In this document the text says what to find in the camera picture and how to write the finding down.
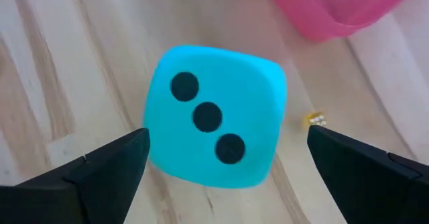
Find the wooden floor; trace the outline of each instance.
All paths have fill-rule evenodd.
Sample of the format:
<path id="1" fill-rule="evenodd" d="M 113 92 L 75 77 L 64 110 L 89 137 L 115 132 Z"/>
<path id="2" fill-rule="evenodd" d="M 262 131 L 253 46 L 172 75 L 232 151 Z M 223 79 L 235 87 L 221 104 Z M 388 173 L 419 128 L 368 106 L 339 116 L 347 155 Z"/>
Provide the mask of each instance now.
<path id="1" fill-rule="evenodd" d="M 400 20 L 405 11 L 352 38 L 315 44 L 270 0 L 0 0 L 0 184 L 20 183 L 138 128 L 160 56 L 180 44 L 214 46 L 274 60 L 286 72 L 287 116 L 271 174 L 255 188 L 223 190 L 148 164 L 126 222 L 345 223 L 315 169 L 302 118 L 324 111 L 335 131 L 429 160 L 429 146 L 413 144 L 417 130 L 402 121 L 415 115 L 391 104 L 395 91 L 374 73 L 384 72 L 374 70 L 383 60 L 377 49 L 403 48 L 384 43 L 392 41 L 389 30 L 411 28 Z"/>

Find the blue dice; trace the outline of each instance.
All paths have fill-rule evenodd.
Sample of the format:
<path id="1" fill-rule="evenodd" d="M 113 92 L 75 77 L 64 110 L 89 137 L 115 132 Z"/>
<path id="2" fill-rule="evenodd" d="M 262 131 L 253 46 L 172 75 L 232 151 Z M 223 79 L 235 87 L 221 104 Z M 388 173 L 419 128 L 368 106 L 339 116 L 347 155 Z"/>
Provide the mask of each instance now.
<path id="1" fill-rule="evenodd" d="M 209 47 L 172 48 L 147 94 L 150 160 L 205 186 L 260 184 L 273 162 L 286 89 L 285 74 L 272 61 Z"/>

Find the black dot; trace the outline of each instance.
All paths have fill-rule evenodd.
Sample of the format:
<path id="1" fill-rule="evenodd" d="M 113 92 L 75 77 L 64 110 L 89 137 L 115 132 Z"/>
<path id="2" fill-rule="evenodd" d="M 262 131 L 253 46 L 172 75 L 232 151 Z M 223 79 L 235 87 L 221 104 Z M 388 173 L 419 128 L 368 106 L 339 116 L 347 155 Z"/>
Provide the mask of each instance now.
<path id="1" fill-rule="evenodd" d="M 236 164 L 245 153 L 244 141 L 236 134 L 222 135 L 216 143 L 216 156 L 223 164 Z"/>
<path id="2" fill-rule="evenodd" d="M 196 106 L 192 119 L 196 128 L 210 133 L 221 126 L 222 112 L 216 104 L 205 102 Z"/>
<path id="3" fill-rule="evenodd" d="M 177 100 L 190 101 L 198 93 L 198 79 L 192 73 L 181 72 L 174 76 L 170 87 Z"/>

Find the pink plastic bin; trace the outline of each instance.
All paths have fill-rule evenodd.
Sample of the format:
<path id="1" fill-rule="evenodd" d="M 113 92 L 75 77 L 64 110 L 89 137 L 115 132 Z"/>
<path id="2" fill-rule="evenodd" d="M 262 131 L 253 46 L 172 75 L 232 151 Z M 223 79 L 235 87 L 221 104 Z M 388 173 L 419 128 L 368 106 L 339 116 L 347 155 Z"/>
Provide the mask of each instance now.
<path id="1" fill-rule="evenodd" d="M 298 31 L 323 41 L 349 36 L 386 14 L 401 0 L 274 0 Z"/>

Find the dice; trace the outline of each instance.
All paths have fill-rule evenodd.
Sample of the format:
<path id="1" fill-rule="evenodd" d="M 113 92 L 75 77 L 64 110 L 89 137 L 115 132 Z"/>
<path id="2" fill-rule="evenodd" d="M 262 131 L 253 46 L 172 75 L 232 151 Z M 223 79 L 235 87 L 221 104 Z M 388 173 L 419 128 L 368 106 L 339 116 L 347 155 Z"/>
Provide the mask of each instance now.
<path id="1" fill-rule="evenodd" d="M 286 76 L 272 61 L 216 48 L 172 48 L 156 68 L 145 104 L 151 162 L 205 186 L 261 183 L 273 162 L 286 89 Z"/>

